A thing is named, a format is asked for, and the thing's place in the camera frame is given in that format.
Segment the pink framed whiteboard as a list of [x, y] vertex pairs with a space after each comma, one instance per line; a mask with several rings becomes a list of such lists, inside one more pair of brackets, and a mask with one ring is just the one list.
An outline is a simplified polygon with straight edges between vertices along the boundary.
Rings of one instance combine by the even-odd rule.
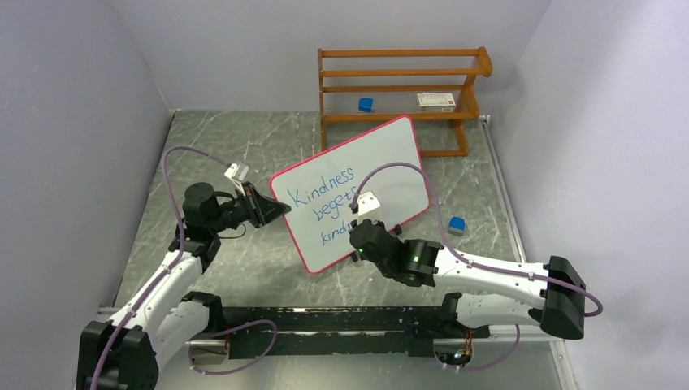
[[270, 188], [291, 208], [284, 218], [306, 270], [317, 274], [353, 252], [349, 206], [359, 186], [381, 202], [388, 228], [425, 211], [421, 167], [412, 119], [401, 116], [275, 173]]

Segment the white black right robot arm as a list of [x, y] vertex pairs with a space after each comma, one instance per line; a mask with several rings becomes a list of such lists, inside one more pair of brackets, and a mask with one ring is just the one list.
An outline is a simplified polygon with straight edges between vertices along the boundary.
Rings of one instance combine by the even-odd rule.
[[560, 339], [584, 337], [586, 284], [566, 258], [552, 256], [543, 264], [462, 254], [435, 241], [400, 240], [369, 219], [350, 230], [349, 243], [384, 277], [407, 286], [476, 290], [440, 312], [447, 336], [517, 324]]

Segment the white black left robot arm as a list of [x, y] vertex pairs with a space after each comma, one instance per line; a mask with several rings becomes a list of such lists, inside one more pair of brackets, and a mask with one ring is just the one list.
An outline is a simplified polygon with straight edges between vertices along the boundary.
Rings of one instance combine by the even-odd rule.
[[156, 274], [105, 322], [90, 322], [80, 335], [77, 389], [153, 389], [160, 370], [183, 345], [226, 326], [220, 297], [191, 292], [215, 259], [220, 233], [243, 223], [261, 228], [290, 206], [264, 197], [250, 182], [235, 194], [205, 182], [184, 192], [182, 227]]

